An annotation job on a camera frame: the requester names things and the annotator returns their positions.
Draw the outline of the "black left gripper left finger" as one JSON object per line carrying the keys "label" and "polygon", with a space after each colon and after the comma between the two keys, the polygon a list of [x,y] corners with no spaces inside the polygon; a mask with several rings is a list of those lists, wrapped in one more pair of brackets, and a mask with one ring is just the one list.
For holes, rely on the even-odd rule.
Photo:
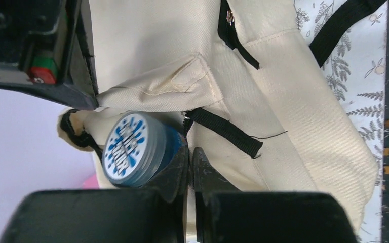
{"label": "black left gripper left finger", "polygon": [[0,242],[185,242],[188,148],[140,188],[31,193]]}

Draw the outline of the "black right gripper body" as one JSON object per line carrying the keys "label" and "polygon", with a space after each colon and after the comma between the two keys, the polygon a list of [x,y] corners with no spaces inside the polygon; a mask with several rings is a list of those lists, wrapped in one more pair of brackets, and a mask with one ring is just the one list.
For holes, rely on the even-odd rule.
{"label": "black right gripper body", "polygon": [[0,1],[0,89],[54,94],[69,74],[80,1]]}

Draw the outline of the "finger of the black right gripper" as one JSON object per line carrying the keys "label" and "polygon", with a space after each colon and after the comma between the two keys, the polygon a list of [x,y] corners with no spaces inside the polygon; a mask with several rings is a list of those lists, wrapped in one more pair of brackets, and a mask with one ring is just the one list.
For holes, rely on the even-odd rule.
{"label": "finger of the black right gripper", "polygon": [[66,104],[79,110],[95,110],[98,85],[95,71],[92,16],[88,1],[67,1]]}

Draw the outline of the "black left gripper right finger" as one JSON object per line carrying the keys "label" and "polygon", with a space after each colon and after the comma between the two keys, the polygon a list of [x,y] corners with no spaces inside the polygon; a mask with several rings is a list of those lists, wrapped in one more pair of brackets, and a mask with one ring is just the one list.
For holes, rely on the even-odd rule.
{"label": "black left gripper right finger", "polygon": [[318,192],[242,192],[197,147],[192,158],[198,242],[356,242],[341,205]]}

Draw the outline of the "beige canvas backpack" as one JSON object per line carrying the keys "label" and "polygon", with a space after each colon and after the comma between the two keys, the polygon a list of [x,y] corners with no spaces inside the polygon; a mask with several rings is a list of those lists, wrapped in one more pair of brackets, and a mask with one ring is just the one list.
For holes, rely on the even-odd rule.
{"label": "beige canvas backpack", "polygon": [[188,147],[243,191],[325,192],[354,231],[379,167],[321,66],[383,1],[345,1],[308,45],[293,1],[90,1],[99,109],[68,109],[58,136],[105,147],[125,112],[189,124]]}

